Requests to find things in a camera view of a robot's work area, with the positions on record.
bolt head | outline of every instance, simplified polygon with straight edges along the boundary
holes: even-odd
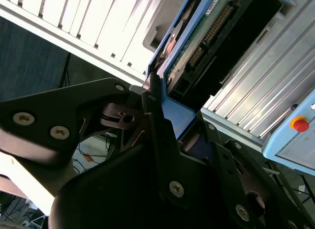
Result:
[[[156,98],[155,98],[154,96],[152,96],[152,95],[149,95],[149,98],[150,98],[151,100],[156,100]]]
[[[20,112],[20,113],[16,113],[13,116],[13,121],[19,125],[28,126],[28,125],[31,125],[35,121],[35,118],[33,115],[29,113]]]
[[[124,90],[125,88],[119,84],[116,84],[115,87],[118,89],[118,90]]]
[[[184,196],[184,188],[183,186],[177,182],[177,181],[171,181],[169,183],[169,189],[178,198],[181,198]]]
[[[245,222],[250,221],[250,215],[249,215],[248,211],[243,206],[238,204],[235,206],[235,209],[236,209],[238,216],[240,216],[240,218],[243,219],[243,221],[245,221]]]
[[[288,220],[287,223],[289,223],[289,225],[290,225],[290,227],[291,227],[292,229],[297,229],[296,224],[295,224],[292,220]]]
[[[242,148],[242,146],[241,146],[240,144],[238,144],[237,142],[235,142],[234,145],[235,145],[235,147],[238,148],[238,149],[241,149],[241,148]]]
[[[208,127],[211,129],[211,130],[215,130],[216,128],[214,127],[214,125],[212,125],[211,123],[208,124]]]
[[[70,136],[70,132],[66,127],[55,126],[50,129],[50,135],[57,140],[66,140]]]

black metal bracket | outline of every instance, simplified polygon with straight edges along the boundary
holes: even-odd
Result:
[[[129,94],[128,87],[109,78],[0,103],[0,149],[64,166],[79,142],[108,130],[101,124],[104,108],[123,104]]]
[[[264,194],[265,223],[268,228],[313,228],[306,216],[247,153],[244,145],[235,140],[229,140],[224,146],[231,151],[235,159],[242,161],[255,183],[259,183],[255,190]]]

light blue control panel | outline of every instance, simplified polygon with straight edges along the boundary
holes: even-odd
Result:
[[[315,90],[286,118],[272,134],[263,155],[275,162],[315,175]],[[293,129],[297,117],[306,118],[310,125],[304,132]]]

circuit board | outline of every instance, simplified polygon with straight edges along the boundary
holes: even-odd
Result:
[[[174,64],[167,73],[167,84],[178,75],[187,64],[194,67],[203,53],[203,45],[208,45],[223,25],[233,6],[232,0],[213,0],[200,23],[190,36],[186,45],[176,58]]]

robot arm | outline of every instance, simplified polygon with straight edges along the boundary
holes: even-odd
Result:
[[[245,147],[222,145],[214,126],[197,118],[178,142],[159,82],[151,78],[147,91],[104,79],[0,104],[1,152],[44,189],[38,201],[51,196],[49,228],[312,228]],[[77,144],[109,128],[122,129],[121,152],[51,190]]]

